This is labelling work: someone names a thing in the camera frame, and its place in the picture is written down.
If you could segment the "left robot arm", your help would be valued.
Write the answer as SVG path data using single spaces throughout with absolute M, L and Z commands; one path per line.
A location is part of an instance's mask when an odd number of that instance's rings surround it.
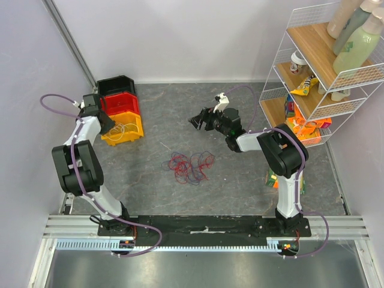
M 99 225 L 99 235 L 125 236 L 135 232 L 125 206 L 104 185 L 104 173 L 93 149 L 98 134 L 104 135 L 115 123 L 102 109 L 106 105 L 98 94 L 83 96 L 76 116 L 76 127 L 70 138 L 52 149 L 52 157 L 61 188 L 65 193 L 81 197 L 100 216 L 90 216 Z

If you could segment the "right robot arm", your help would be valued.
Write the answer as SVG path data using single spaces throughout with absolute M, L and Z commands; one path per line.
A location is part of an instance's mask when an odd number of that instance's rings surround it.
M 303 217 L 300 203 L 302 174 L 309 154 L 305 146 L 286 125 L 280 124 L 261 132 L 247 132 L 241 125 L 238 110 L 204 108 L 190 118 L 197 130 L 216 130 L 226 137 L 226 143 L 234 152 L 262 151 L 269 168 L 278 181 L 278 203 L 275 209 L 275 229 L 281 236 L 289 236 L 308 224 Z

